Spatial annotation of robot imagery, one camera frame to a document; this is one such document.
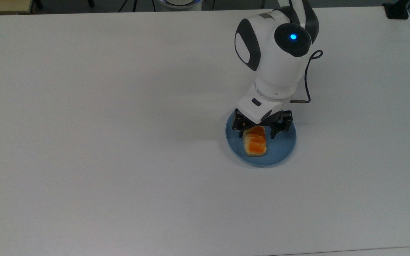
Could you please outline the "dark robot gripper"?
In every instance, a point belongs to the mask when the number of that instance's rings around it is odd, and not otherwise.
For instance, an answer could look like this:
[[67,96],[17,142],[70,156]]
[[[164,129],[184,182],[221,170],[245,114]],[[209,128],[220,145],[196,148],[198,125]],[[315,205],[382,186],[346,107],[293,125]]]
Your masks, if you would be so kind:
[[282,111],[288,99],[274,99],[262,94],[256,84],[252,84],[238,101],[234,111],[232,129],[242,138],[244,131],[270,117],[270,137],[275,139],[280,132],[288,132],[293,122],[291,110]]

